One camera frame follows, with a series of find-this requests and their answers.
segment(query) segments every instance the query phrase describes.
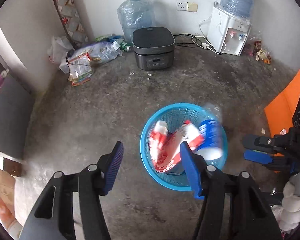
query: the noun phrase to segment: light switch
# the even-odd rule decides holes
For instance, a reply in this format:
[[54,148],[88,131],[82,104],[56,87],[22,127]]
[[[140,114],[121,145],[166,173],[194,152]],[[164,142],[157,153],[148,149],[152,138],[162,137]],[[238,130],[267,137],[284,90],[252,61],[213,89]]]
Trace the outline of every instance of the light switch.
[[197,10],[198,10],[197,3],[193,3],[193,2],[187,3],[187,11],[188,12],[197,12]]

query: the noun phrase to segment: white cable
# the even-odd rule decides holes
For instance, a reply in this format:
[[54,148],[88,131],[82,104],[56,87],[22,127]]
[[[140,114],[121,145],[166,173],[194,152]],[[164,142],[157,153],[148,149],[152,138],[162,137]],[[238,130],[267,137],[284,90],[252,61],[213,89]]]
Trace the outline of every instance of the white cable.
[[[223,44],[225,45],[224,50],[223,50],[221,53],[216,52],[216,51],[213,50],[213,46],[212,46],[211,43],[207,40],[207,38],[204,36],[204,33],[203,33],[202,29],[201,29],[201,24],[202,24],[204,21],[210,19],[211,16],[212,16],[212,14],[209,16],[209,18],[207,18],[207,19],[205,19],[205,20],[203,20],[203,21],[201,21],[201,22],[199,23],[199,29],[200,29],[200,31],[201,31],[201,33],[202,33],[203,36],[194,36],[194,37],[191,38],[191,40],[193,41],[193,43],[195,43],[196,45],[198,45],[198,46],[199,46],[200,48],[202,48],[202,49],[209,49],[209,50],[211,50],[212,52],[214,52],[214,53],[216,53],[216,54],[218,54],[218,55],[222,55],[222,54],[225,52],[226,47],[227,47],[225,41],[223,41]],[[223,37],[223,35],[222,35],[221,31],[220,31],[220,26],[221,26],[221,21],[222,21],[221,15],[220,15],[220,11],[219,11],[219,16],[220,16],[220,22],[219,22],[219,24],[217,25],[217,27],[219,26],[219,32],[220,32],[220,34],[221,34],[221,37]],[[207,41],[207,43],[209,44],[210,47],[206,47],[206,48],[203,47],[202,45],[200,45],[200,44],[198,44],[196,41],[194,41],[193,38],[204,38],[204,39]]]

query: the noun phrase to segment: wall outlet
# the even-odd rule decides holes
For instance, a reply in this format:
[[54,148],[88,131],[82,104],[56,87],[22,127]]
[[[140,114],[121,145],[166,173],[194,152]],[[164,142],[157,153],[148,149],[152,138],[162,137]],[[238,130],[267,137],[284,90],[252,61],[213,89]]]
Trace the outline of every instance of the wall outlet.
[[188,12],[197,12],[197,10],[198,10],[197,3],[193,3],[193,2],[187,3],[187,11]]
[[186,11],[187,2],[177,2],[177,11]]

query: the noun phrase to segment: concrete floor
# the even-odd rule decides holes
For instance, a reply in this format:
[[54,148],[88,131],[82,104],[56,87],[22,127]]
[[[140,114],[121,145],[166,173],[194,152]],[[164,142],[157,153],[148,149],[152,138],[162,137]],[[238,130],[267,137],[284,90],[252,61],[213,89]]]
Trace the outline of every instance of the concrete floor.
[[[112,239],[190,239],[202,202],[191,192],[156,183],[139,153],[140,133],[148,118],[176,102],[200,106],[211,102],[222,108],[229,143],[224,172],[237,175],[246,170],[262,190],[285,182],[261,165],[245,161],[240,140],[245,133],[261,135],[262,129],[269,134],[263,109],[290,82],[293,71],[245,55],[219,56],[176,47],[173,67],[151,71],[149,81],[147,73],[137,68],[133,53],[97,68],[91,81],[79,87],[70,87],[67,76],[58,72],[28,130],[24,176],[17,179],[15,193],[21,224],[55,171],[79,172],[120,140],[125,151],[122,165],[113,190],[101,197]],[[76,221],[79,214],[75,195]]]

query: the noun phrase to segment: metal screw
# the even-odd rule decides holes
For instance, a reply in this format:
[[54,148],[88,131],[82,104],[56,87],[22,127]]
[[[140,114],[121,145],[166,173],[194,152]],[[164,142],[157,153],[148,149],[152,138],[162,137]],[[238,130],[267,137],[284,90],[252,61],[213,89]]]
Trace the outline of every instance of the metal screw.
[[91,164],[88,167],[88,171],[95,171],[98,168],[98,166],[96,164]]
[[213,166],[213,165],[208,165],[208,166],[207,166],[207,170],[213,172],[213,171],[216,170],[216,168],[215,168],[215,166]]
[[63,175],[62,171],[57,171],[53,174],[53,177],[55,177],[55,179],[59,179],[61,178]]
[[250,177],[250,174],[247,173],[246,171],[244,171],[244,172],[241,173],[241,176],[244,177],[245,179],[247,179],[247,178]]

